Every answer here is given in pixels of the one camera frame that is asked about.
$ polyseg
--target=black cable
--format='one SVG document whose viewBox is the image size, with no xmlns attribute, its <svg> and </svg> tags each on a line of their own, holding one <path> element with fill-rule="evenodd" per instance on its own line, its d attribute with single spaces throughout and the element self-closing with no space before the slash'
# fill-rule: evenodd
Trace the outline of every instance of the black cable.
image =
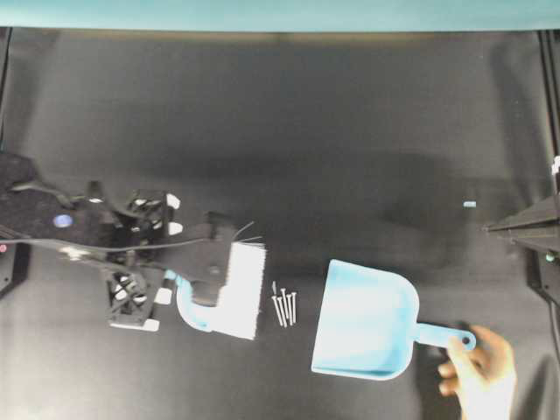
<svg viewBox="0 0 560 420">
<path fill-rule="evenodd" d="M 558 330 L 558 308 L 557 304 L 549 301 L 550 323 L 552 327 L 552 339 L 554 340 L 554 348 L 556 350 L 556 358 L 560 363 L 560 330 Z"/>
<path fill-rule="evenodd" d="M 44 242 L 58 243 L 60 246 L 75 247 L 79 249 L 89 249 L 98 252 L 127 252 L 127 251 L 149 251 L 151 249 L 166 249 L 166 248 L 176 248 L 184 247 L 185 245 L 192 245 L 197 242 L 209 241 L 211 238 L 207 236 L 200 238 L 192 238 L 179 242 L 169 242 L 169 243 L 152 243 L 148 245 L 132 245 L 129 247 L 121 248 L 108 248 L 108 247 L 95 247 L 89 245 L 80 245 L 79 243 L 73 243 L 68 241 L 62 241 L 61 239 L 0 239 L 0 243 L 6 245 L 26 243 L 28 245 L 43 245 Z"/>
</svg>

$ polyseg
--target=black surface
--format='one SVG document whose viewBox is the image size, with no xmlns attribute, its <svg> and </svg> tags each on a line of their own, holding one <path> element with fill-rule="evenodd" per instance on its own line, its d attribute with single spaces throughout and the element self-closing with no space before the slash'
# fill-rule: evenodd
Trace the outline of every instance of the black surface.
<svg viewBox="0 0 560 420">
<path fill-rule="evenodd" d="M 16 260 L 16 245 L 8 247 L 0 253 L 0 297 L 10 287 L 14 276 L 14 261 Z"/>
<path fill-rule="evenodd" d="M 385 382 L 312 374 L 330 258 L 394 270 L 419 319 L 489 326 L 513 344 L 515 418 L 558 418 L 546 304 L 531 254 L 482 234 L 551 192 L 533 33 L 239 35 L 16 30 L 8 148 L 60 186 L 169 188 L 183 215 L 257 221 L 273 280 L 255 342 L 187 327 L 106 326 L 94 270 L 36 252 L 0 304 L 0 417 L 455 419 L 437 349 Z M 477 200 L 475 209 L 462 207 Z"/>
</svg>

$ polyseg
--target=dustpan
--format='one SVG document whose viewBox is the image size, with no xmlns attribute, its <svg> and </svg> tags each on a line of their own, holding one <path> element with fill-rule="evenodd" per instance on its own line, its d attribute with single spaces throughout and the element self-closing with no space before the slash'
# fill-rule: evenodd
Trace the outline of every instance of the dustpan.
<svg viewBox="0 0 560 420">
<path fill-rule="evenodd" d="M 417 323 L 414 286 L 395 273 L 332 260 L 318 322 L 311 370 L 384 381 L 410 364 L 414 342 L 447 347 L 457 337 L 476 346 L 468 331 Z"/>
</svg>

